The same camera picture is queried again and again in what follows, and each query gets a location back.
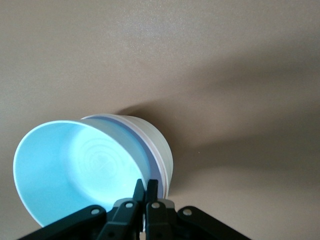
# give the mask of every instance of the beige wall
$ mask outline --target beige wall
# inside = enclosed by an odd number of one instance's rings
[[[168,139],[177,209],[252,239],[319,239],[319,13],[313,0],[1,1],[1,238],[39,228],[13,181],[24,134],[119,113]]]

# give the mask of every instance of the light blue bowl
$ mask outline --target light blue bowl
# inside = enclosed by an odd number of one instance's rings
[[[58,120],[37,126],[14,155],[17,192],[32,217],[49,225],[89,205],[107,211],[161,174],[138,135],[112,119]],[[159,186],[163,196],[163,186]]]

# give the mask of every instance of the beige background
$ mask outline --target beige background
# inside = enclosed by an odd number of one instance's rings
[[[13,180],[21,138],[98,113],[162,131],[176,209],[319,239],[319,1],[0,1],[1,239],[39,228]]]

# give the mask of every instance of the screw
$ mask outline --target screw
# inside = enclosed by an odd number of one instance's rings
[[[127,208],[127,209],[130,209],[130,208],[132,208],[134,206],[134,204],[132,203],[132,202],[128,202],[126,205],[125,205],[125,207]]]
[[[183,210],[183,214],[186,216],[190,216],[190,215],[192,215],[192,211],[189,208],[186,208]]]
[[[151,207],[153,209],[158,209],[158,208],[160,208],[160,204],[158,202],[154,202],[154,203],[151,204]]]
[[[100,212],[100,210],[98,209],[98,208],[95,208],[95,209],[92,209],[91,210],[91,214],[92,215],[96,215],[96,214],[98,214]]]

